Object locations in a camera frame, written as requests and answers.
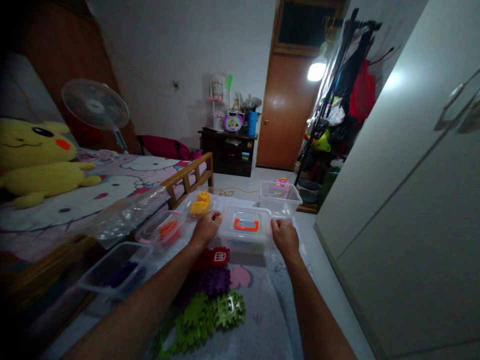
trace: pikachu red cheek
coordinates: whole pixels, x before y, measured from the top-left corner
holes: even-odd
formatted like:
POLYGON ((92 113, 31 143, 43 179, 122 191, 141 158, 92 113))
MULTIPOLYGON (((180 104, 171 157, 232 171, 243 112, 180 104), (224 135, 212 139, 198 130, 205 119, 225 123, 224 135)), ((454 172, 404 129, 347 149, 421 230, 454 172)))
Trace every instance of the pikachu red cheek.
POLYGON ((64 150, 70 150, 71 146, 68 142, 62 139, 55 140, 56 144, 64 150))

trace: mattress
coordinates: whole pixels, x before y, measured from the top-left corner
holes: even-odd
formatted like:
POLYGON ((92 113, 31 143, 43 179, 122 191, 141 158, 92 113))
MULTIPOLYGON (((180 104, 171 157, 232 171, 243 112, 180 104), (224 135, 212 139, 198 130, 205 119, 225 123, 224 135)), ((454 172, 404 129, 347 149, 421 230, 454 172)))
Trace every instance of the mattress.
MULTIPOLYGON (((43 258, 101 210, 155 188, 190 164, 157 156, 87 149, 80 149, 76 160, 94 163, 96 168, 85 174, 98 175, 102 182, 47 198, 43 204, 27 209, 14 209, 9 202, 0 205, 0 261, 22 262, 25 266, 43 258)), ((202 163, 200 173, 206 167, 202 163)), ((194 184, 195 172, 188 178, 194 184)), ((182 181, 173 190, 178 199, 185 191, 182 181)))

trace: yellow building block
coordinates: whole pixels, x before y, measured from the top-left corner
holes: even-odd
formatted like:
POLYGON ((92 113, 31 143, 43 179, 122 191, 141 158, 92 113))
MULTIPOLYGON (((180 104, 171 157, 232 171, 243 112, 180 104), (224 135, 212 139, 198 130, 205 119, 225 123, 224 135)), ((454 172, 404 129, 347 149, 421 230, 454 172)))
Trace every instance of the yellow building block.
POLYGON ((196 198, 198 201, 203 201, 208 204, 210 204, 210 202, 212 201, 212 199, 210 198, 210 194, 206 190, 201 193, 198 193, 196 195, 196 198))
POLYGON ((206 201, 195 201, 191 204, 190 214, 203 215, 209 209, 209 203, 206 201))

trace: green building block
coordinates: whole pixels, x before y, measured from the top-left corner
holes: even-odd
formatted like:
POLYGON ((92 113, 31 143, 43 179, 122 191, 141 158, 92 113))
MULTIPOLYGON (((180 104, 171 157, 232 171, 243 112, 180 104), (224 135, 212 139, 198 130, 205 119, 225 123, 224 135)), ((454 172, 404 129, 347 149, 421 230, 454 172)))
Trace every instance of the green building block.
POLYGON ((165 324, 158 330, 152 347, 152 358, 168 360, 173 354, 193 351, 209 339, 216 327, 228 330, 244 323, 245 314, 244 298, 233 289, 213 301, 204 293, 197 292, 174 322, 165 324), (175 342, 165 350, 165 339, 174 326, 175 342))
POLYGON ((217 326, 228 330, 245 322, 244 297, 239 295, 234 289, 224 295, 220 295, 216 303, 218 313, 217 326))

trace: purple toy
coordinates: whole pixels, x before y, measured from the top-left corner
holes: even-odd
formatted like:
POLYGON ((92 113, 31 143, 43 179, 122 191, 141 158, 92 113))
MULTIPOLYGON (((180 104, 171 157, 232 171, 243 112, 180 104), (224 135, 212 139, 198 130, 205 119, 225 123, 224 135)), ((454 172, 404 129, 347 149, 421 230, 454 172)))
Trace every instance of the purple toy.
POLYGON ((223 127, 231 133, 236 133, 244 124, 244 119, 240 115, 227 115, 223 118, 223 127))
POLYGON ((209 297, 225 294, 230 290, 230 270, 226 267, 209 268, 191 273, 186 278, 175 298, 175 303, 183 310, 190 303, 196 292, 200 291, 209 297))
POLYGON ((137 262, 127 261, 127 263, 116 273, 114 273, 107 281, 103 283, 103 286, 110 286, 113 289, 118 288, 125 281, 126 278, 135 270, 137 262))

